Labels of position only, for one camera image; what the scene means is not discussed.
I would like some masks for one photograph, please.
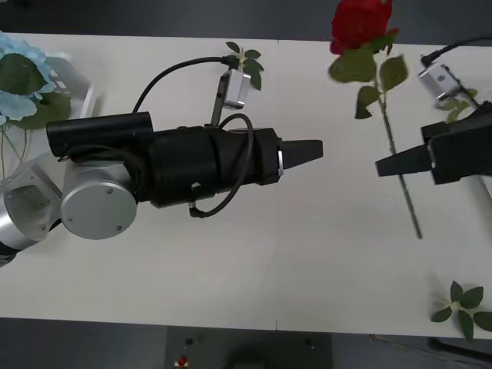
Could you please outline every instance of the floor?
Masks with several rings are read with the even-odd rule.
[[[470,347],[464,340],[443,341]],[[425,337],[0,319],[2,369],[172,369],[183,354],[190,369],[236,369],[232,361],[244,361],[241,355],[251,357],[251,348],[265,343],[283,358],[270,367],[282,369],[492,368],[430,352]],[[491,353],[492,341],[476,340],[473,349]]]
[[[337,3],[338,0],[7,0],[0,1],[0,29],[327,41],[331,39],[331,19]],[[492,35],[490,14],[490,0],[394,0],[391,26],[401,30],[398,42],[443,45],[476,35]],[[186,345],[190,337],[193,343]],[[190,367],[212,369],[227,367],[229,354],[242,343],[279,339],[286,342],[284,346],[293,347],[286,355],[298,353],[297,358],[303,359],[298,367],[313,369],[492,367],[485,363],[477,366],[477,362],[465,365],[451,361],[461,360],[459,357],[442,353],[435,357],[435,353],[427,352],[425,337],[385,337],[390,340],[386,342],[358,334],[275,334],[13,319],[0,319],[0,367],[172,368],[186,352],[194,360]],[[463,340],[452,342],[467,345]],[[474,349],[490,353],[492,342],[478,341]]]
[[[325,41],[338,0],[8,0],[4,32]],[[490,0],[394,0],[398,42],[492,34]]]

